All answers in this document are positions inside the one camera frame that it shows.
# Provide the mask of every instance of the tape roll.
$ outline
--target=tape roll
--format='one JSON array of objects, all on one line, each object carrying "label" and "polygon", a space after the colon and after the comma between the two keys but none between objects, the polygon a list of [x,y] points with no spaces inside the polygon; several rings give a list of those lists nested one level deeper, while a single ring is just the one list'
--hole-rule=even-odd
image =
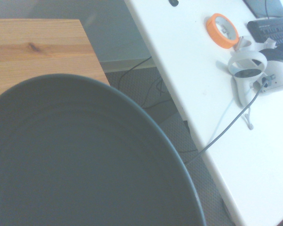
[{"label": "tape roll", "polygon": [[207,21],[207,31],[212,40],[222,48],[230,48],[239,41],[235,26],[229,19],[219,13],[215,13]]}]

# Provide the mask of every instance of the baseboard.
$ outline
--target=baseboard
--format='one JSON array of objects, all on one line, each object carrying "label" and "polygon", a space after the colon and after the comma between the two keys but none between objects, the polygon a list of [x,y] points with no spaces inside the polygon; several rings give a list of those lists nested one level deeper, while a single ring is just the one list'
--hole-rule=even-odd
[{"label": "baseboard", "polygon": [[[121,72],[133,68],[135,65],[139,64],[143,60],[145,59],[100,62],[100,65],[102,66],[104,73]],[[156,67],[152,58],[146,61],[145,63],[141,64],[140,66],[136,67],[135,69],[150,68],[150,67]]]}]

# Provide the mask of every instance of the white vr controller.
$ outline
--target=white vr controller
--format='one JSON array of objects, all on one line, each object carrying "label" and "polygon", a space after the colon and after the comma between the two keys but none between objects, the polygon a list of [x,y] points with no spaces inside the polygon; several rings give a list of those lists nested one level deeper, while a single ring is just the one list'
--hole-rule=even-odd
[{"label": "white vr controller", "polygon": [[238,95],[243,107],[252,100],[253,83],[262,75],[267,67],[266,57],[256,51],[236,53],[228,62],[228,69],[237,83]]}]

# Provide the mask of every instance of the black keyboard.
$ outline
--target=black keyboard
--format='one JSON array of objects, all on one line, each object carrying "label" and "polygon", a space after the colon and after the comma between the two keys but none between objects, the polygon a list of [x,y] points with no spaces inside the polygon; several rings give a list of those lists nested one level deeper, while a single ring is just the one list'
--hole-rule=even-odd
[{"label": "black keyboard", "polygon": [[256,42],[263,43],[271,38],[277,45],[283,44],[283,17],[250,21],[247,28]]}]

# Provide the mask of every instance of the wood grain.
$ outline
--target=wood grain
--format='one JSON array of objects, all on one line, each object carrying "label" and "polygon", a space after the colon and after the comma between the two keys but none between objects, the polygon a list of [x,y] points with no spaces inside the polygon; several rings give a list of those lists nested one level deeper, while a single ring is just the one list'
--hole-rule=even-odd
[{"label": "wood grain", "polygon": [[109,84],[79,20],[0,19],[0,94],[52,73]]}]

